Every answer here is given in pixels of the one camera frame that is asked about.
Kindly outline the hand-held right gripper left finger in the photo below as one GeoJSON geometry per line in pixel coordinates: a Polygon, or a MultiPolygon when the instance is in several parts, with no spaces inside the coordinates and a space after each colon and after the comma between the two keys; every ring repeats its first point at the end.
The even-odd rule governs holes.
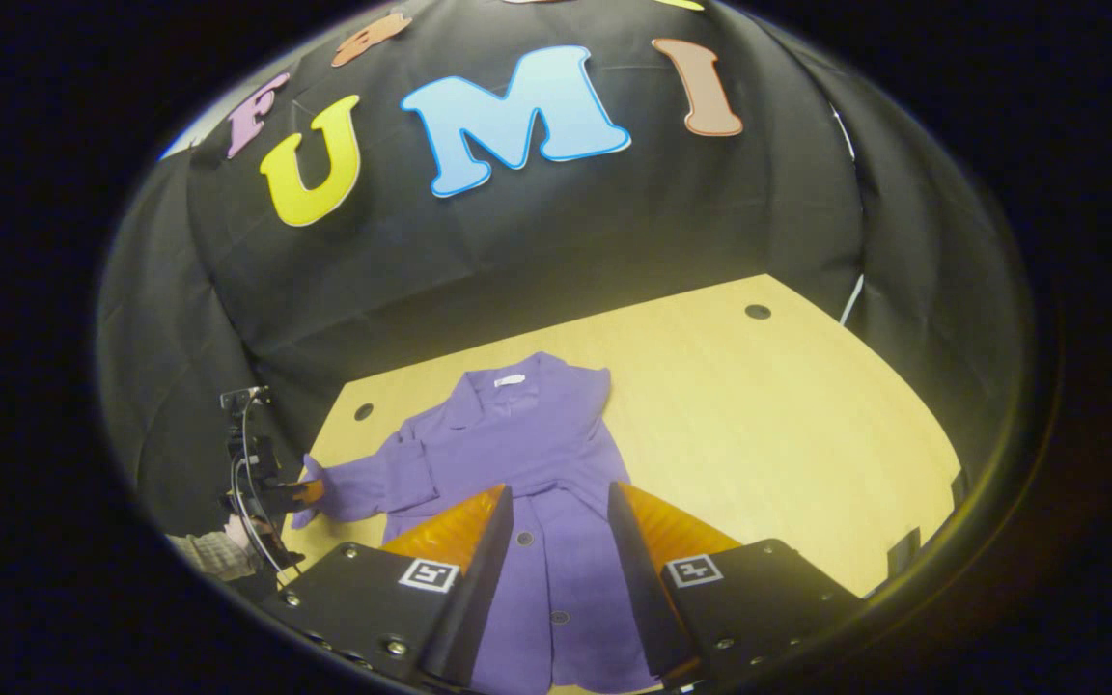
{"type": "Polygon", "coordinates": [[[410,689],[466,689],[512,544],[513,502],[498,485],[380,548],[341,542],[262,610],[356,671],[410,689]]]}

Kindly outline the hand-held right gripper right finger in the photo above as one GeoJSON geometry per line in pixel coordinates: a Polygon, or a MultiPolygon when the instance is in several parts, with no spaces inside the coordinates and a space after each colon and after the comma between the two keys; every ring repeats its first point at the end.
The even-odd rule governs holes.
{"type": "Polygon", "coordinates": [[[785,542],[733,540],[635,485],[610,485],[608,520],[646,664],[666,689],[758,676],[864,603],[785,542]]]}

